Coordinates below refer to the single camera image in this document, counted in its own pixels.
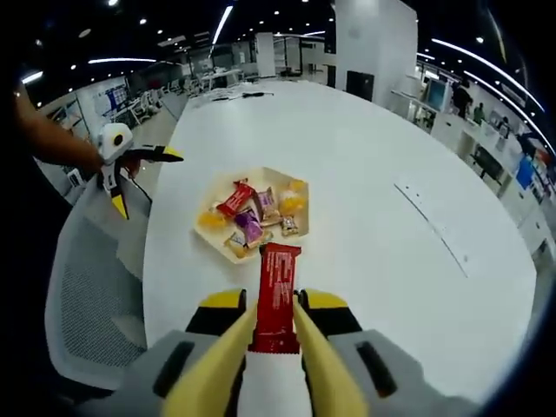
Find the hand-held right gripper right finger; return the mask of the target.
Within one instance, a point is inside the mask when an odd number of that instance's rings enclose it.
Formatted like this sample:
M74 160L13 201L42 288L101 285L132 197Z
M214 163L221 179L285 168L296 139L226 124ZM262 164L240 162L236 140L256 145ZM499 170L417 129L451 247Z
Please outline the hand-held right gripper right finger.
M371 416L476 414L470 400L446 396L426 382L422 365L402 348L363 329L340 297L309 288L295 294L364 394Z

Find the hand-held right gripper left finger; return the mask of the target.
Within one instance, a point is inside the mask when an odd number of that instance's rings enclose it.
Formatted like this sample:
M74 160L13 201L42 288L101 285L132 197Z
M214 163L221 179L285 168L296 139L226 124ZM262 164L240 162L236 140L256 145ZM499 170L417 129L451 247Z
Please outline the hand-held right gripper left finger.
M172 330L135 360L111 395L77 407L79 416L159 416L174 385L246 312L246 291L203 300L185 330Z

